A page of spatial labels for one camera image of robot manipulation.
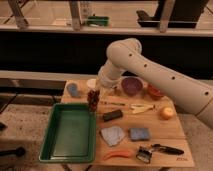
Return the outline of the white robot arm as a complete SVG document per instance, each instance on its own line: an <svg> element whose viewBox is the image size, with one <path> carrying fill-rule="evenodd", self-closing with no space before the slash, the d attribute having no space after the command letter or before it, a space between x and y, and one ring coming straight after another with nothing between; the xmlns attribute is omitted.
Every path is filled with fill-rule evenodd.
<svg viewBox="0 0 213 171"><path fill-rule="evenodd" d="M129 71L213 129L213 86L152 62L141 52L142 45L135 38L112 42L106 50L107 61L98 72L98 84L112 88Z"/></svg>

